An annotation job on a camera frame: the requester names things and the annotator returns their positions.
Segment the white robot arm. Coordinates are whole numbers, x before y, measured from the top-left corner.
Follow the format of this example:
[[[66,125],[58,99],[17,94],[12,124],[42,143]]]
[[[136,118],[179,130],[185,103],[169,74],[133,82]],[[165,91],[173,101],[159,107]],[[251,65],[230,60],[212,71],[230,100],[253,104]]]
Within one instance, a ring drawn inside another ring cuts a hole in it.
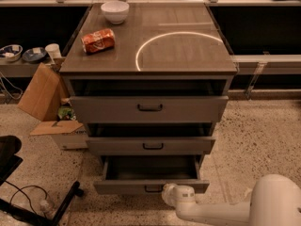
[[[301,226],[301,188],[278,174],[261,177],[249,202],[197,203],[193,187],[176,184],[164,186],[162,199],[185,221],[211,226]]]

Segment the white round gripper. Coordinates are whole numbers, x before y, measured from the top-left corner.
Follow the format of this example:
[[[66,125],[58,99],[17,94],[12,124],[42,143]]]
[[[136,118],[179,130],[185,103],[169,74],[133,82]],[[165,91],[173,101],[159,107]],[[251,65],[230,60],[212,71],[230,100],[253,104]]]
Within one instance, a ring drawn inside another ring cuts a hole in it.
[[[177,208],[180,204],[189,205],[196,202],[195,189],[191,186],[165,184],[162,191],[165,204]]]

